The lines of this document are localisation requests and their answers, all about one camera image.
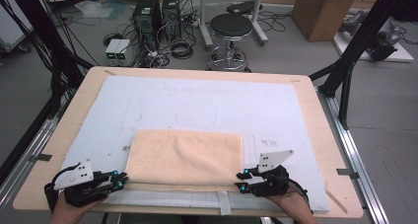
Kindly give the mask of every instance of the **black metal pole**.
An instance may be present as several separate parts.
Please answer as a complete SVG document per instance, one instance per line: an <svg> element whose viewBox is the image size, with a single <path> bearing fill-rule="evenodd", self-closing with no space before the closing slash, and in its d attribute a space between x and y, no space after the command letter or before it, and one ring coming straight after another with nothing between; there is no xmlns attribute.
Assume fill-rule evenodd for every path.
<svg viewBox="0 0 418 224"><path fill-rule="evenodd" d="M343 84L339 119L345 129L348 129L348 99L354 66L400 2L401 0L377 0L341 57L334 64L310 76L315 80L329 73L325 83L318 87L327 97L334 97L335 91Z"/></svg>
<svg viewBox="0 0 418 224"><path fill-rule="evenodd" d="M45 66L47 66L47 68L52 73L52 97L46 103L42 111L36 117L34 122L31 124L31 127L16 145L12 153L1 165L0 186L7 179L10 172L13 170L22 154L28 148L45 120L49 116L55 115L60 110L61 97L65 90L77 89L80 86L84 79L84 75L81 73L78 64L87 69L93 67L93 64L80 58L74 52L71 52L69 49L67 49L56 27L50 20L39 0L15 1L33 26L34 32L39 36L40 40L46 48L43 53L47 51L47 56L49 57L47 62L44 61L46 60L47 56L42 55L42 52L38 53L39 57L45 63ZM24 34L26 34L26 37L35 45L35 47L39 47L35 37L31 35L27 29L25 29L25 27L22 25L22 22L15 16L13 10L10 9L10 6L8 6L6 0L0 0L0 5L5 8L9 15L11 15L12 19L17 23L19 28Z"/></svg>

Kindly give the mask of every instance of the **electronic equipment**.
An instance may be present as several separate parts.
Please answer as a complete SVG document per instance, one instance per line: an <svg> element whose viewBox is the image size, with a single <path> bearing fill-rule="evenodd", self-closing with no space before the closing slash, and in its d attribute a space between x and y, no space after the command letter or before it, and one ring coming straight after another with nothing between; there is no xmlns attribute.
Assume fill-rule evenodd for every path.
<svg viewBox="0 0 418 224"><path fill-rule="evenodd" d="M159 0L138 0L132 14L135 29L140 42L145 42L148 49L155 51L160 47L163 27Z"/></svg>
<svg viewBox="0 0 418 224"><path fill-rule="evenodd" d="M181 37L180 0L163 0L163 19L166 30L166 39Z"/></svg>
<svg viewBox="0 0 418 224"><path fill-rule="evenodd" d="M352 37L359 30L368 14L360 10L357 14L345 19L338 31L347 32ZM391 18L386 20L366 49L373 60L383 61L397 51L394 46L401 40L400 30L400 27L392 24Z"/></svg>
<svg viewBox="0 0 418 224"><path fill-rule="evenodd" d="M119 46L120 39L112 39L108 44L107 49L105 50L105 55L107 57L109 66L116 66L117 59L116 59L116 51L117 47Z"/></svg>
<svg viewBox="0 0 418 224"><path fill-rule="evenodd" d="M254 1L245 1L241 4L236 4L227 7L227 11L231 14L250 14L252 9L254 9Z"/></svg>
<svg viewBox="0 0 418 224"><path fill-rule="evenodd" d="M132 46L130 39L121 39L116 49L117 65L129 66L132 58Z"/></svg>
<svg viewBox="0 0 418 224"><path fill-rule="evenodd" d="M105 51L109 66L129 66L131 48L130 39L112 39Z"/></svg>

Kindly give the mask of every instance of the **peach towel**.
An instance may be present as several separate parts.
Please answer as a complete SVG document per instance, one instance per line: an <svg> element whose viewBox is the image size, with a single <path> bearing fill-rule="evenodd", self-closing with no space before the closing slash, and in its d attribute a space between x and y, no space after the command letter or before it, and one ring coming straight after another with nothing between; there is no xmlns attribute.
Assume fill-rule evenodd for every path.
<svg viewBox="0 0 418 224"><path fill-rule="evenodd" d="M126 173L131 184L230 187L240 181L242 151L238 134L138 130Z"/></svg>

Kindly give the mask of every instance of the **metal bracket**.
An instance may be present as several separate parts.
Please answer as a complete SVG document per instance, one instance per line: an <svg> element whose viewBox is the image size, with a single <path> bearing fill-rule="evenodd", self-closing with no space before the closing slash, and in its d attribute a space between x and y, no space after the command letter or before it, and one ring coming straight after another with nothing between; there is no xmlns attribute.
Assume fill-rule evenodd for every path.
<svg viewBox="0 0 418 224"><path fill-rule="evenodd" d="M30 161L31 162L36 162L36 161L49 162L51 158L52 158L52 155L49 155L49 154L38 154L37 156L32 155L30 158Z"/></svg>
<svg viewBox="0 0 418 224"><path fill-rule="evenodd" d="M268 172L278 167L280 164L282 164L284 161L290 158L293 154L293 150L272 153L261 153L258 162L258 171L260 173Z"/></svg>
<svg viewBox="0 0 418 224"><path fill-rule="evenodd" d="M56 183L53 189L59 190L66 187L73 187L79 184L90 182L94 179L92 163L90 161L81 163L76 169L71 171L59 183Z"/></svg>
<svg viewBox="0 0 418 224"><path fill-rule="evenodd" d="M360 178L358 173L350 169L337 169L337 173L340 176L349 176L351 180Z"/></svg>

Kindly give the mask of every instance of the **hand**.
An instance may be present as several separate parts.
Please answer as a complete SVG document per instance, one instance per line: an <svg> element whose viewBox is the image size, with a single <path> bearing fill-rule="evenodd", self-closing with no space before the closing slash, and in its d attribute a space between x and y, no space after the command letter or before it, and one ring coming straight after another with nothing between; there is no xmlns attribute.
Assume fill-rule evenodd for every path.
<svg viewBox="0 0 418 224"><path fill-rule="evenodd" d="M65 193L62 191L58 196L49 224L77 224L90 209L103 201L104 199L82 207L75 207L65 201Z"/></svg>
<svg viewBox="0 0 418 224"><path fill-rule="evenodd" d="M300 224L316 224L316 220L311 213L302 195L292 186L284 195L267 196L267 199L276 203L289 217Z"/></svg>

